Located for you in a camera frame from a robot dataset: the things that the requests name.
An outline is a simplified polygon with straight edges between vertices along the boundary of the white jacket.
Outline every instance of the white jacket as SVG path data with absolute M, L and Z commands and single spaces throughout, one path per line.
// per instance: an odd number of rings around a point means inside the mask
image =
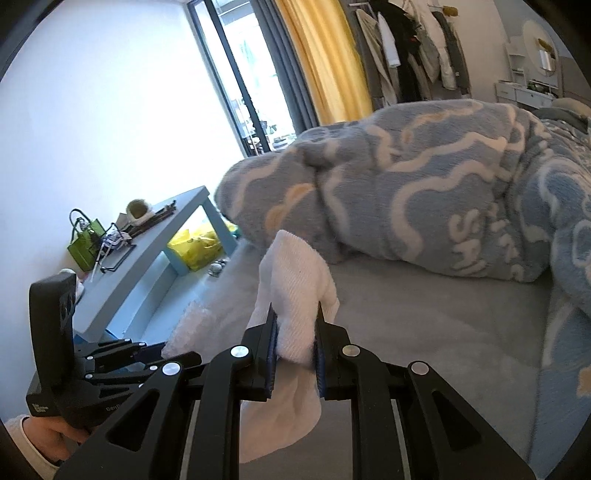
M 4 426 L 12 437 L 12 441 L 17 444 L 18 449 L 35 471 L 43 480 L 51 480 L 56 474 L 58 467 L 47 461 L 25 435 L 25 431 L 22 429 L 22 422 L 26 418 L 28 418 L 28 415 L 20 415 L 15 419 L 8 420 Z

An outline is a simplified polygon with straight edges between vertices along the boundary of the gray curtain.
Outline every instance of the gray curtain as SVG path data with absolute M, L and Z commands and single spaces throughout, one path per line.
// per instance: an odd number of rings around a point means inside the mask
M 251 5 L 271 53 L 295 133 L 300 134 L 318 127 L 320 123 L 306 85 L 306 78 L 275 2 L 251 0 Z

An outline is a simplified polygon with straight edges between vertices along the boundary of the human hand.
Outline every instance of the human hand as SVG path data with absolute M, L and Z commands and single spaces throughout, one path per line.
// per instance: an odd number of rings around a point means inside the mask
M 75 429 L 62 417 L 29 417 L 22 422 L 22 429 L 33 446 L 50 462 L 67 460 L 70 452 L 65 437 L 84 443 L 89 434 Z

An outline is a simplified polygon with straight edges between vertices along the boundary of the yellow plastic bag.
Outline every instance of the yellow plastic bag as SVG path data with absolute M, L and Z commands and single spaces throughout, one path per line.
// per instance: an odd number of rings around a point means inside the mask
M 236 230 L 236 225 L 229 222 L 226 224 L 231 232 Z M 205 267 L 222 252 L 222 244 L 209 222 L 192 233 L 188 229 L 178 231 L 168 242 L 168 247 L 175 251 L 191 270 Z

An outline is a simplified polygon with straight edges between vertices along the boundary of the white towel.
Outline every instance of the white towel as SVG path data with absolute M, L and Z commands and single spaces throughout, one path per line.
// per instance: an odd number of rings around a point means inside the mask
M 314 324 L 318 303 L 333 323 L 339 308 L 335 282 L 322 257 L 301 238 L 279 230 L 259 266 L 259 288 L 248 327 L 267 319 L 269 304 L 277 314 L 277 371 L 266 403 L 243 402 L 240 462 L 287 447 L 320 418 L 313 365 Z

